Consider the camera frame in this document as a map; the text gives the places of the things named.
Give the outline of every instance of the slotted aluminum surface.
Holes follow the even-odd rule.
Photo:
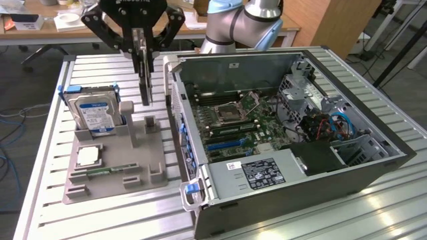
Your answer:
[[[332,52],[320,47],[292,49],[311,51],[418,155],[360,193],[227,232],[212,239],[426,239],[426,131]],[[192,219],[181,208],[179,193],[180,172],[165,111],[161,57],[153,62],[152,106],[141,105],[137,75],[133,74],[131,61],[119,54],[77,56],[75,61],[64,63],[68,65],[63,67],[59,82],[83,86],[104,86],[117,82],[121,100],[135,102],[133,120],[148,115],[157,117],[168,186],[71,205],[61,203],[75,122],[67,107],[55,97],[15,239],[192,239]],[[332,95],[332,86],[319,73],[316,75],[317,83]]]

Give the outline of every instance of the blue hard drive label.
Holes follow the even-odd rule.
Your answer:
[[[107,133],[115,129],[113,117],[108,114],[107,102],[80,104],[87,128],[95,133]]]

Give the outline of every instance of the power supply label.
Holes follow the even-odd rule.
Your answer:
[[[285,179],[272,158],[241,164],[251,189],[257,190],[281,184]]]

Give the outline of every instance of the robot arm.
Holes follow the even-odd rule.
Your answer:
[[[211,0],[205,39],[200,53],[228,53],[239,42],[265,51],[273,44],[283,21],[283,0]]]
[[[119,35],[103,21],[103,12],[121,27]],[[157,36],[153,26],[163,13],[168,23]],[[153,59],[160,48],[167,48],[185,21],[183,10],[168,6],[167,0],[99,0],[83,14],[81,22],[103,42],[131,55],[135,72],[139,74],[139,89],[143,105],[152,100],[151,73]]]

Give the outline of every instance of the gray floor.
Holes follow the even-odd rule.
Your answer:
[[[373,34],[379,24],[379,19],[372,19],[367,26],[367,33]],[[388,31],[392,31],[396,27],[396,23],[391,23],[383,38]],[[414,35],[411,30],[407,30],[394,46],[391,51],[383,53],[384,59],[377,60],[375,66],[371,69],[371,75],[377,78],[383,69],[387,67],[394,56],[398,54],[400,48]],[[407,54],[400,65],[395,68],[394,72],[412,59],[416,53],[424,48],[427,44],[427,38],[423,38],[411,52]],[[115,53],[105,45],[101,44],[100,50],[93,50],[91,44],[72,44],[63,46],[64,49],[73,55],[89,55],[89,54],[108,54]],[[183,47],[188,47],[188,43],[183,42]],[[29,51],[35,51],[39,46],[29,46]],[[16,46],[11,46],[8,51],[0,55],[0,109],[7,108],[23,108],[33,106],[36,104],[48,103],[55,94],[55,86],[57,82],[57,76],[61,67],[63,55],[51,50],[43,57],[40,57],[33,63],[33,73],[24,73],[20,67],[20,61],[29,55],[19,51]],[[372,60],[363,62],[365,66],[369,66]],[[351,65],[359,73],[364,73],[365,69],[357,64]],[[395,104],[404,110],[404,112],[415,119],[415,121],[426,128],[427,127],[427,57],[422,60],[415,70],[403,69],[400,74],[395,77],[394,81],[384,87]],[[48,108],[41,108],[31,112],[29,114],[40,114],[48,111]],[[25,121],[25,133],[23,138],[19,139],[11,146],[5,148],[7,154],[15,162],[19,172],[19,179],[21,182],[20,197],[16,197],[16,182],[12,172],[7,175],[3,182],[0,182],[0,211],[7,208],[8,210],[19,210],[21,202],[24,200],[24,192],[27,190],[28,181],[31,178],[32,167],[35,158],[37,155],[39,143],[41,139],[43,129],[45,125],[45,117],[29,118]],[[8,118],[8,121],[20,121],[19,117]],[[13,129],[12,125],[0,123],[0,136],[4,136]],[[0,176],[3,175],[4,168],[0,169]],[[0,240],[12,239],[16,222],[19,219],[17,213],[1,214],[0,213]]]

